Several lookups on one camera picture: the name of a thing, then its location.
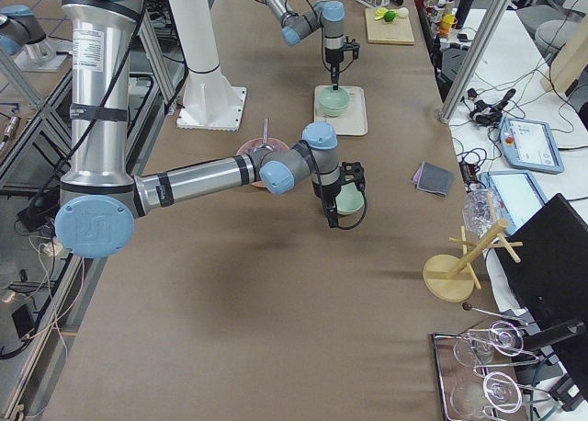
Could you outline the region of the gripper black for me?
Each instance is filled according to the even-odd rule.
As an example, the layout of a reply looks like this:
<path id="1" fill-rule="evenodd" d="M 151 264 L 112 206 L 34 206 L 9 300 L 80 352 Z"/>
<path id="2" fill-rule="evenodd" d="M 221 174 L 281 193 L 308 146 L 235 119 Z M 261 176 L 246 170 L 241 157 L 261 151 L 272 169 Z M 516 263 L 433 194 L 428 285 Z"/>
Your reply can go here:
<path id="1" fill-rule="evenodd" d="M 337 184 L 318 185 L 313 184 L 313 191 L 317 198 L 322 199 L 326 205 L 324 215 L 330 228 L 337 227 L 337 210 L 335 208 L 336 197 L 341 192 L 341 187 Z"/>
<path id="2" fill-rule="evenodd" d="M 331 84 L 334 85 L 334 90 L 339 89 L 339 70 L 340 64 L 345 58 L 344 50 L 339 49 L 324 49 L 325 62 L 330 69 Z"/>

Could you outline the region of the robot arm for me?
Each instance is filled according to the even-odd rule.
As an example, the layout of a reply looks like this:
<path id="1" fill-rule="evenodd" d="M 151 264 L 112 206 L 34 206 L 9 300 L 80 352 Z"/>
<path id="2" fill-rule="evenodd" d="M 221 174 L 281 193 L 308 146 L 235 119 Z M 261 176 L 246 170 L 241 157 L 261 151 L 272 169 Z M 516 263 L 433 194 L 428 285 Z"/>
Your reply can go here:
<path id="1" fill-rule="evenodd" d="M 55 232 L 76 256 L 102 258 L 131 239 L 134 221 L 157 208 L 261 181 L 280 195 L 310 179 L 331 226 L 344 182 L 334 128 L 313 122 L 284 152 L 258 149 L 150 176 L 131 176 L 125 150 L 129 124 L 130 47 L 146 0 L 62 0 L 73 23 L 72 154 L 61 178 Z"/>
<path id="2" fill-rule="evenodd" d="M 261 1 L 276 16 L 288 46 L 299 44 L 319 29 L 322 31 L 324 60 L 329 68 L 333 90 L 338 90 L 340 66 L 347 49 L 344 4 L 340 1 L 318 0 L 308 12 L 299 14 L 287 4 L 287 0 Z"/>

